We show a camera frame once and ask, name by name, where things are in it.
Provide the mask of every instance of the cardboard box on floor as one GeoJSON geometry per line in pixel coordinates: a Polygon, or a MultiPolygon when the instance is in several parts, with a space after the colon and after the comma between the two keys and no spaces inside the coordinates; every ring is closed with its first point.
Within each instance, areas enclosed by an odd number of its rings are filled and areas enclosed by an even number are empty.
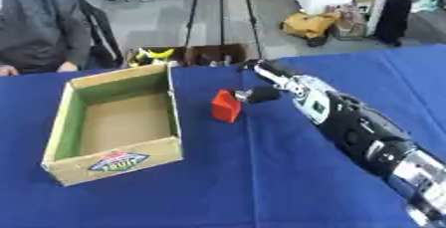
{"type": "Polygon", "coordinates": [[[170,68],[71,80],[42,166],[73,185],[182,159],[170,68]]]}
{"type": "MultiPolygon", "coordinates": [[[[182,67],[199,65],[198,57],[202,56],[210,61],[220,61],[220,52],[226,55],[230,55],[232,58],[231,64],[237,65],[245,62],[248,59],[247,45],[243,44],[227,44],[224,46],[219,45],[207,45],[207,46],[193,46],[193,47],[154,47],[146,46],[142,47],[145,50],[151,50],[155,53],[162,53],[169,49],[174,49],[175,52],[171,56],[171,61],[176,61],[182,67]]],[[[138,54],[138,50],[129,50],[127,52],[126,59],[129,61],[138,54]]]]}

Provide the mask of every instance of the person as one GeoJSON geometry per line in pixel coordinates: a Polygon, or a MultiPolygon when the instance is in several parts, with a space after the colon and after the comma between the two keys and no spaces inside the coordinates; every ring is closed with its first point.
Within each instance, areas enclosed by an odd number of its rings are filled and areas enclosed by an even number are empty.
{"type": "Polygon", "coordinates": [[[0,76],[76,71],[91,39],[78,0],[0,0],[0,76]]]}

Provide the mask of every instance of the red cube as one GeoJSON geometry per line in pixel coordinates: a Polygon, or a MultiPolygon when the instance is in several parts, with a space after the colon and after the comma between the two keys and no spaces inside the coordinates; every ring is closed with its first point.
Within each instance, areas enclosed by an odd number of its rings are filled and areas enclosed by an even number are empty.
{"type": "Polygon", "coordinates": [[[234,123],[241,108],[242,104],[227,90],[220,90],[212,101],[212,115],[229,123],[234,123]]]}

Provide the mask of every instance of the tripod leg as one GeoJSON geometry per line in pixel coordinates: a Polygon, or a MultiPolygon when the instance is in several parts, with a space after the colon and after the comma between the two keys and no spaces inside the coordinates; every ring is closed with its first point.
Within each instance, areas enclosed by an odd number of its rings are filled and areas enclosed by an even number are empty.
{"type": "Polygon", "coordinates": [[[192,34],[192,27],[195,20],[195,14],[197,12],[197,4],[198,0],[193,0],[192,2],[192,10],[190,11],[189,22],[187,23],[187,35],[186,35],[186,43],[184,47],[187,48],[190,42],[190,35],[192,34]]]}
{"type": "Polygon", "coordinates": [[[223,46],[225,45],[225,0],[220,0],[220,61],[224,61],[223,46]]]}
{"type": "Polygon", "coordinates": [[[250,21],[251,21],[251,26],[253,27],[253,33],[254,33],[254,38],[256,41],[256,46],[257,46],[257,52],[259,55],[259,59],[263,58],[263,54],[262,54],[262,48],[260,46],[260,39],[259,39],[259,33],[257,31],[257,19],[254,16],[254,11],[253,11],[253,6],[251,4],[251,0],[246,0],[246,5],[248,7],[248,13],[249,13],[249,17],[250,17],[250,21]]]}

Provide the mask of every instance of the box label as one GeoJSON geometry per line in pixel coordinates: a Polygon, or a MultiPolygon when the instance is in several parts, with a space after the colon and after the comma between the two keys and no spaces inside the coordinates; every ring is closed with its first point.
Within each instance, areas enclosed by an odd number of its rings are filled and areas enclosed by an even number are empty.
{"type": "Polygon", "coordinates": [[[130,152],[113,152],[104,156],[97,164],[91,166],[92,171],[127,171],[148,158],[146,154],[130,152]]]}

